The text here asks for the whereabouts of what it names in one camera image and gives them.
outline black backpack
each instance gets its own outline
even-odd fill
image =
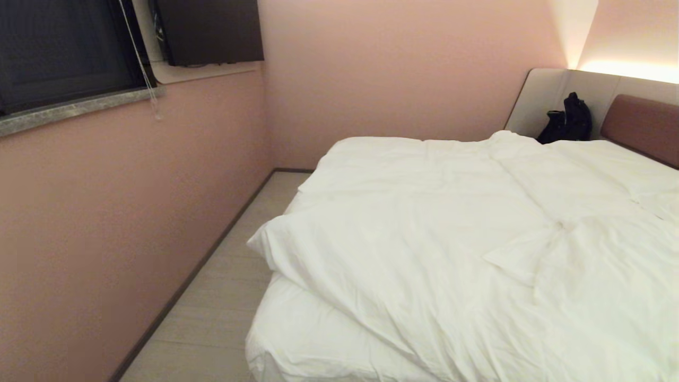
[[[588,141],[592,133],[592,117],[585,102],[572,92],[564,99],[566,111],[547,112],[549,123],[538,137],[541,144],[562,139],[568,141]]]

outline marble window sill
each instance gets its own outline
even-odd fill
[[[159,86],[154,89],[157,97],[165,95],[165,87]],[[143,101],[151,98],[148,89],[125,90],[122,92],[103,94],[96,97],[78,99],[68,103],[40,107],[0,117],[0,137],[26,131],[30,128],[43,126],[52,122],[80,116],[93,111],[99,111]]]

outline brown headboard cushion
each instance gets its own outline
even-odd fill
[[[679,106],[620,94],[601,127],[601,136],[679,168]]]

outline floor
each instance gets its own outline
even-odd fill
[[[245,242],[309,177],[275,173],[134,360],[122,382],[247,382],[245,336],[271,277]]]

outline pink wall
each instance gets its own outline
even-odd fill
[[[355,135],[485,139],[528,71],[566,67],[547,0],[260,0],[278,167]]]
[[[677,70],[679,1],[599,0],[579,69],[601,61],[613,66],[650,64]]]
[[[104,381],[272,168],[259,72],[0,139],[0,381]]]

